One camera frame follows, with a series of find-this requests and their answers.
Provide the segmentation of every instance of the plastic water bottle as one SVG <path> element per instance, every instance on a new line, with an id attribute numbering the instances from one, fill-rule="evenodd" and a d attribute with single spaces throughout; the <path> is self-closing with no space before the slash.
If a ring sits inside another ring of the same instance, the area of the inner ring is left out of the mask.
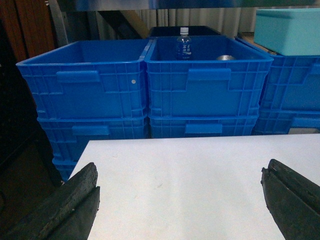
<path id="1" fill-rule="evenodd" d="M 191 38 L 188 36 L 189 28 L 181 27 L 180 28 L 181 36 L 176 40 L 176 59 L 177 60 L 190 60 L 192 59 L 192 46 Z"/>

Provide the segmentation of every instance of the brown wall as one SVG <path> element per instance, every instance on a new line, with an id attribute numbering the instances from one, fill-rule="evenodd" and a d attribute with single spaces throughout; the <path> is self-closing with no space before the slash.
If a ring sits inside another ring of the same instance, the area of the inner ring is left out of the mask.
<path id="1" fill-rule="evenodd" d="M 55 49 L 50 10 L 44 0 L 1 0 L 0 19 L 17 62 Z"/>

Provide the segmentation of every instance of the crate handle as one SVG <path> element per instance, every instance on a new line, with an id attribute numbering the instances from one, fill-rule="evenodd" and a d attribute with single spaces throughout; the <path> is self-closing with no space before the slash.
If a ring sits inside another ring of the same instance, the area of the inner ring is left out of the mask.
<path id="1" fill-rule="evenodd" d="M 189 81 L 221 81 L 230 79 L 230 68 L 191 68 L 188 71 Z"/>
<path id="2" fill-rule="evenodd" d="M 56 73 L 58 83 L 97 83 L 100 82 L 98 71 L 58 71 Z"/>
<path id="3" fill-rule="evenodd" d="M 320 128 L 320 118 L 294 117 L 291 127 L 294 128 Z"/>
<path id="4" fill-rule="evenodd" d="M 187 124 L 186 134 L 221 134 L 222 124 Z"/>
<path id="5" fill-rule="evenodd" d="M 320 63 L 314 63 L 310 69 L 309 74 L 320 75 Z"/>
<path id="6" fill-rule="evenodd" d="M 109 126 L 73 126 L 72 133 L 74 136 L 100 136 L 110 135 Z"/>

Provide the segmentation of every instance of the blue plastic crate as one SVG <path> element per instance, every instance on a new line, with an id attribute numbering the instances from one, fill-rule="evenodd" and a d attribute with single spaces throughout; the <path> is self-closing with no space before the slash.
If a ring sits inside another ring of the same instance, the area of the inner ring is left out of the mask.
<path id="1" fill-rule="evenodd" d="M 42 119 L 147 114 L 149 40 L 78 41 L 17 63 Z"/>
<path id="2" fill-rule="evenodd" d="M 64 182 L 68 181 L 70 175 L 72 174 L 73 170 L 77 165 L 76 161 L 59 161 L 55 158 L 52 160 L 52 163 L 54 164 L 55 168 L 59 171 Z"/>
<path id="3" fill-rule="evenodd" d="M 135 119 L 41 119 L 56 161 L 77 162 L 90 140 L 145 139 L 146 116 Z"/>
<path id="4" fill-rule="evenodd" d="M 180 36 L 180 28 L 185 26 L 155 26 L 150 29 L 149 39 Z M 188 26 L 189 36 L 216 36 L 220 33 L 208 26 Z"/>
<path id="5" fill-rule="evenodd" d="M 320 129 L 320 112 L 262 109 L 253 132 L 255 135 L 288 134 L 291 128 Z"/>
<path id="6" fill-rule="evenodd" d="M 150 118 L 151 137 L 194 138 L 220 136 L 248 136 L 258 116 L 247 117 L 194 117 Z"/>
<path id="7" fill-rule="evenodd" d="M 255 116 L 272 58 L 224 36 L 192 38 L 193 60 L 175 60 L 175 37 L 145 57 L 153 117 Z M 236 60 L 216 60 L 231 55 Z"/>
<path id="8" fill-rule="evenodd" d="M 260 107 L 275 111 L 320 111 L 320 56 L 272 55 L 274 58 L 262 91 Z"/>

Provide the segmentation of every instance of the white table surface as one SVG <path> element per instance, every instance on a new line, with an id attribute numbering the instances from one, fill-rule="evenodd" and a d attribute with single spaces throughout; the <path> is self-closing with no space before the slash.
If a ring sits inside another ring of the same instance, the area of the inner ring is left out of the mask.
<path id="1" fill-rule="evenodd" d="M 90 141 L 72 175 L 98 171 L 90 240 L 284 240 L 261 168 L 277 159 L 320 185 L 320 134 Z"/>

